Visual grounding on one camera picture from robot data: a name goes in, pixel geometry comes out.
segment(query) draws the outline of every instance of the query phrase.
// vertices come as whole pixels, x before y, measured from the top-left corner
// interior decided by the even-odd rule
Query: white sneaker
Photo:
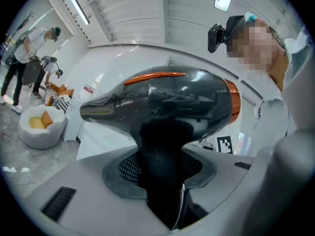
[[[41,96],[38,92],[31,93],[36,99],[41,99]]]
[[[11,109],[13,109],[19,114],[22,112],[22,107],[20,105],[16,105],[16,106],[12,105]]]

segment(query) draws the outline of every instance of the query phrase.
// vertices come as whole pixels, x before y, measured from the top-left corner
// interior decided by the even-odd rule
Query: person
[[[22,89],[22,78],[26,64],[29,62],[29,58],[34,56],[36,51],[41,48],[47,40],[54,40],[56,42],[60,32],[61,30],[59,27],[52,29],[37,28],[24,39],[23,44],[21,44],[15,51],[12,64],[5,76],[1,88],[0,104],[5,103],[4,95],[6,94],[10,81],[17,71],[17,83],[13,95],[13,105],[11,108],[18,113],[22,112],[22,107],[19,105],[19,97]]]
[[[232,16],[226,23],[225,44],[229,57],[237,58],[259,76],[262,101],[255,108],[255,126],[247,155],[256,156],[263,147],[296,130],[281,92],[298,74],[314,43],[305,26],[297,39],[281,40],[277,32],[254,14]]]
[[[55,73],[57,75],[58,79],[63,74],[63,71],[58,68],[58,65],[55,62],[44,63],[40,69],[37,80],[34,83],[33,91],[32,91],[32,95],[37,99],[41,99],[41,96],[39,94],[39,86],[40,86],[40,83],[42,82],[46,72],[48,72],[48,74],[46,76],[46,81],[45,81],[45,86],[47,86],[47,87],[49,87],[49,79],[50,79],[50,75],[52,73]]]

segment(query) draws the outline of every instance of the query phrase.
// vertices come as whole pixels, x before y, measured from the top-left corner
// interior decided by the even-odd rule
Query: backpack
[[[15,51],[20,47],[20,45],[23,43],[24,39],[26,39],[28,37],[28,35],[36,29],[37,28],[34,27],[30,30],[23,32],[21,34],[21,36],[19,36],[19,38],[15,41],[15,44],[11,45],[9,47],[9,49],[3,54],[2,60],[4,60],[4,63],[6,65],[8,65],[8,66],[11,65]]]

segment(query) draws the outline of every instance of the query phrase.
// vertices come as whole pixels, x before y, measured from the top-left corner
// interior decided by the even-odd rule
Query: black pants
[[[26,67],[26,63],[20,63],[18,62],[15,57],[12,60],[12,64],[9,67],[8,73],[5,76],[2,88],[1,88],[1,96],[4,96],[6,94],[6,91],[8,89],[8,86],[10,84],[10,81],[12,80],[14,74],[16,73],[16,70],[18,71],[18,78],[16,82],[16,87],[13,95],[13,105],[19,104],[19,97],[22,89],[22,78],[24,74],[24,70]]]
[[[34,83],[34,86],[33,86],[33,92],[38,93],[40,83],[43,80],[44,76],[45,76],[45,71],[44,71],[43,67],[41,67],[39,75],[38,75],[36,82]]]

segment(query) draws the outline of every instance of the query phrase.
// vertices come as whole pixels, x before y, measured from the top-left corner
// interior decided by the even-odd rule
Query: gray floor
[[[6,72],[7,68],[0,65],[0,88]],[[12,89],[7,91],[7,96],[11,99],[15,85],[16,77],[12,79],[8,87]],[[42,100],[31,96],[31,88],[26,86],[23,89],[20,95],[20,105],[23,109],[43,104]],[[18,137],[18,121],[19,114],[11,109],[10,104],[0,104],[1,173],[12,188],[13,193],[24,198],[70,162],[75,161],[79,144],[77,142],[64,142],[60,138],[53,148],[45,150],[30,148]]]

